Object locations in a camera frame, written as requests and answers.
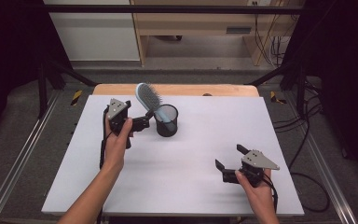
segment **power outlet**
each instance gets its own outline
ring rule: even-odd
[[[248,7],[269,7],[271,0],[248,0]]]

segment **white table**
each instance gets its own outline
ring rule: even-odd
[[[62,215],[99,171],[103,110],[111,98],[131,100],[129,115],[145,114],[133,95],[91,95],[85,105],[42,212]],[[279,216],[302,216],[263,98],[240,96],[162,96],[179,111],[178,132],[164,138],[150,128],[135,133],[125,165],[103,212],[109,216],[249,216],[253,212],[240,185],[222,181],[218,159],[241,167],[241,144],[261,150],[281,170],[272,172]]]

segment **gray floor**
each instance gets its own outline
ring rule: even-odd
[[[78,72],[102,83],[231,83],[243,84],[261,77],[273,69],[271,65],[253,66],[240,37],[188,37],[176,41],[172,36],[154,37],[144,67],[136,63],[78,63]],[[54,110],[43,132],[33,147],[32,153],[20,170],[20,176],[10,192],[4,207],[0,210],[0,223],[41,223],[54,222],[57,217],[40,212],[46,193],[64,156],[67,144],[93,88],[64,75],[67,85],[63,91],[53,91],[48,87],[48,95],[59,94]],[[271,121],[293,118],[296,113],[290,104],[271,102],[270,93],[274,91],[278,99],[290,102],[293,93],[281,92],[280,78],[276,77],[258,87],[265,98]],[[320,80],[311,78],[315,85]],[[76,105],[71,105],[75,91],[83,93]],[[306,98],[313,94],[307,92]],[[0,187],[9,174],[12,165],[21,154],[28,135],[37,123],[38,91],[37,83],[31,82],[18,87],[8,96],[7,108],[0,120]],[[358,223],[358,163],[341,156],[340,144],[323,113],[310,119],[311,136],[331,169],[339,189],[348,203]],[[303,139],[301,126],[287,132],[277,132],[282,152],[287,163],[294,157]],[[320,183],[323,178],[311,156],[312,144],[303,147],[293,172],[309,175]],[[301,202],[310,208],[321,209],[326,203],[321,189],[308,179],[294,175],[297,193]],[[330,204],[322,212],[305,210],[303,217],[281,217],[284,223],[341,223],[339,206]],[[255,223],[249,218],[245,223]]]

